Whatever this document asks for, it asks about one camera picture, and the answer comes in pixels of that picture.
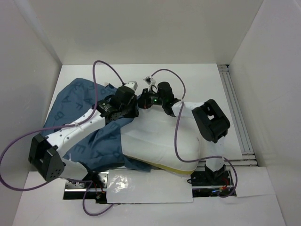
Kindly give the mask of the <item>white pillow yellow edge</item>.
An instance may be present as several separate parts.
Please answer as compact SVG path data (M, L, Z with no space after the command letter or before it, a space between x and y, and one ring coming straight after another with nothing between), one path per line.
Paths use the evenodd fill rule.
M160 106L140 109L139 116L120 130L122 153L130 159L179 175L192 174L198 162L184 163L175 155L176 123L177 118L168 116ZM203 139L195 121L192 118L181 117L177 135L179 156L184 160L199 159Z

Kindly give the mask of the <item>blue letter print pillowcase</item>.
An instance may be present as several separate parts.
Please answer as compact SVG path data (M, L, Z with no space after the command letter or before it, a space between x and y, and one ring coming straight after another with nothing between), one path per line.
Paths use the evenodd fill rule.
M122 86L126 86L136 91L137 82L131 81ZM59 160L63 164L62 178L83 178L86 174L93 171L104 171L106 168L116 168L117 163L110 163L108 166L88 166L86 162L76 159L75 155L70 154L70 149L78 142L92 134L96 130L104 128L107 124L105 118L100 116L97 110L97 102L83 116L78 118L72 124L61 127L58 131L51 133L47 137L47 142L52 148L56 148L59 155ZM66 154L70 154L69 159L64 158Z

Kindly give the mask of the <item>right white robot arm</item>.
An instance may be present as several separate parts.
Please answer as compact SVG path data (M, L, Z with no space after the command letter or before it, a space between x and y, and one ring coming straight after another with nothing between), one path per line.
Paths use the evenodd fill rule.
M217 184L226 170L225 160L222 157L223 139L230 128L230 121L224 112L213 99L203 103L186 102L174 97L168 82L159 83L155 92L152 89L155 87L153 79L148 77L145 81L149 87L143 89L138 98L138 106L149 109L154 105L159 105L167 115L177 118L174 149L176 157L184 163L192 163L197 160L184 160L179 156L177 150L179 122L182 116L194 119L201 136L207 141L210 153L213 155L205 158L205 179L211 185Z

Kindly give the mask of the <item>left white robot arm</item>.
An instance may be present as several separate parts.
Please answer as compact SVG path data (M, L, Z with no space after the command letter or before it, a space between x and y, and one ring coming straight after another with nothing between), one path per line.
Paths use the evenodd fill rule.
M64 156L79 141L110 122L120 117L137 117L137 86L136 82L128 82L119 87L109 100L98 101L67 127L60 127L57 132L46 137L41 134L33 137L29 162L45 181L50 182L56 178L75 179L83 188L92 184L93 176L87 166L64 159Z

